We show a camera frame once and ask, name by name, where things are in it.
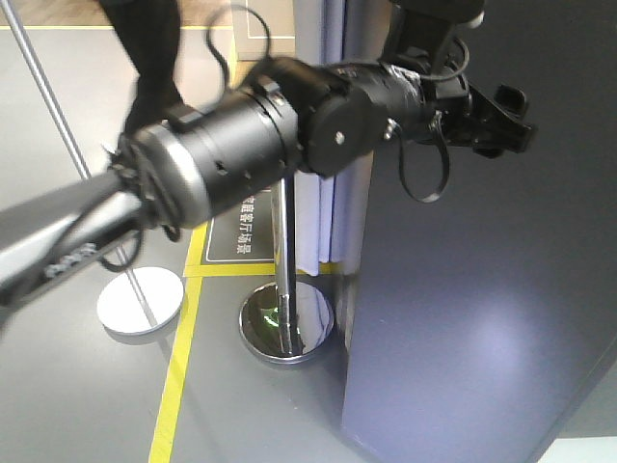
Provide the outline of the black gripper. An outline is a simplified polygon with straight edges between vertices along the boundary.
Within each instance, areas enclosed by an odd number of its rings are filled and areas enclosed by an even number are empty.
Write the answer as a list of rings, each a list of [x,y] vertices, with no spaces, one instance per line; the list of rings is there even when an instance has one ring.
[[[483,157],[527,150],[536,127],[523,120],[528,101],[522,90],[500,84],[487,97],[454,72],[421,75],[420,82],[427,113],[421,144],[467,147]]]

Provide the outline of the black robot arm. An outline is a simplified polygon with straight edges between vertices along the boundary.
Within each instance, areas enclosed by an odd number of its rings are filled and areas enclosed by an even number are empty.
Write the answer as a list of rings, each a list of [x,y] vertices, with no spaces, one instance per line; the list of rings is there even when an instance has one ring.
[[[214,106],[176,110],[108,170],[1,214],[1,304],[18,309],[146,229],[192,229],[297,171],[338,174],[392,136],[494,158],[527,149],[524,94],[385,63],[260,63]]]

